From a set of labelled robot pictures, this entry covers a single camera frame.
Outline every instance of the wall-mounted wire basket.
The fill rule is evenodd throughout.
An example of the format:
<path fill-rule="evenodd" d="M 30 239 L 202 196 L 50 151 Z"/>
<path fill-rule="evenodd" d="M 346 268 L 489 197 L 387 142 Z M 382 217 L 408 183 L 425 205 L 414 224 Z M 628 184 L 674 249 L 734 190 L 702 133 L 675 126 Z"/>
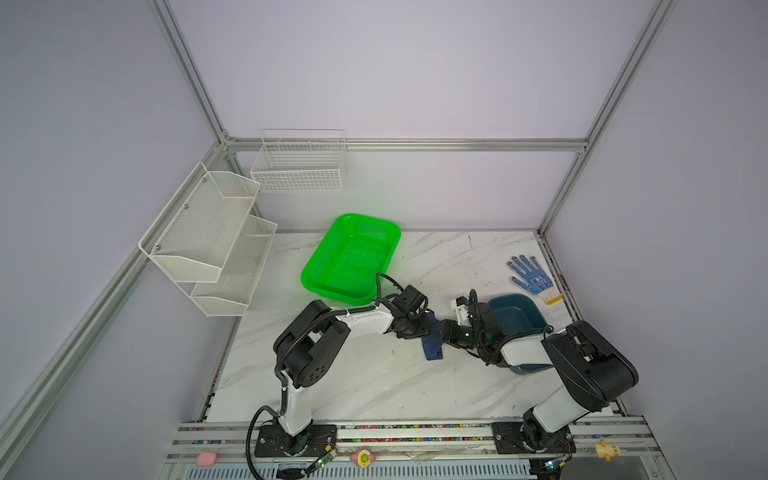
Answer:
<path fill-rule="evenodd" d="M 208 316 L 242 316 L 253 298 L 277 224 L 248 215 L 216 283 L 196 283 L 190 298 Z"/>
<path fill-rule="evenodd" d="M 250 170 L 264 194 L 336 192 L 346 176 L 343 130 L 262 130 Z"/>
<path fill-rule="evenodd" d="M 200 179 L 170 223 L 154 233 L 162 228 L 161 214 L 139 248 L 207 316 L 241 316 L 253 298 L 277 225 L 250 214 L 258 182 L 209 171 L 202 164 L 190 176 L 195 174 Z"/>

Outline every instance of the white marble tabletop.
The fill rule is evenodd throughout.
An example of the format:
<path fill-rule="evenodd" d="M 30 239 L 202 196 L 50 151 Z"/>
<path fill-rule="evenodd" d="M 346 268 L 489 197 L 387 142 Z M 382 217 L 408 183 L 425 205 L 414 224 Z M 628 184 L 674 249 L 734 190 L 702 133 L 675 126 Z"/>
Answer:
<path fill-rule="evenodd" d="M 247 422 L 262 405 L 280 405 L 273 374 L 277 336 L 312 300 L 301 271 L 323 233 L 278 233 L 248 312 L 240 322 L 208 422 Z M 535 256 L 549 272 L 531 232 L 403 232 L 387 273 L 429 298 L 438 319 L 455 318 L 450 300 L 477 290 L 480 301 L 523 293 L 509 279 L 509 257 Z M 556 329 L 571 322 L 563 301 L 547 306 L 532 297 Z M 330 306 L 338 302 L 326 300 Z M 469 419 L 520 416 L 559 383 L 553 369 L 517 376 L 485 366 L 463 350 L 444 345 L 443 359 L 427 361 L 420 340 L 394 333 L 344 344 L 315 386 L 318 420 Z"/>

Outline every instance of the robotic arm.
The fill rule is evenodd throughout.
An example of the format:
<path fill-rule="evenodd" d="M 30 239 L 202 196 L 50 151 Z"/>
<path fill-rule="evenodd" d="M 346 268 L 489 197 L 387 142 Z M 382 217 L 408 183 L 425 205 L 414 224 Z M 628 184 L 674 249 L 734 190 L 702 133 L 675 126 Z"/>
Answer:
<path fill-rule="evenodd" d="M 277 338 L 275 373 L 283 382 L 283 401 L 274 427 L 285 455 L 298 455 L 307 445 L 311 387 L 328 372 L 348 338 L 370 333 L 395 332 L 403 339 L 431 333 L 444 343 L 468 350 L 486 365 L 552 365 L 562 386 L 529 409 L 522 424 L 517 422 L 501 432 L 521 452 L 543 452 L 556 443 L 558 433 L 569 423 L 603 409 L 637 384 L 632 364 L 583 320 L 548 336 L 551 327 L 547 332 L 537 329 L 504 336 L 493 311 L 487 303 L 477 301 L 473 290 L 463 318 L 443 320 L 430 332 L 426 297 L 411 285 L 397 287 L 401 293 L 385 299 L 379 295 L 376 305 L 357 309 L 331 310 L 315 300 Z"/>

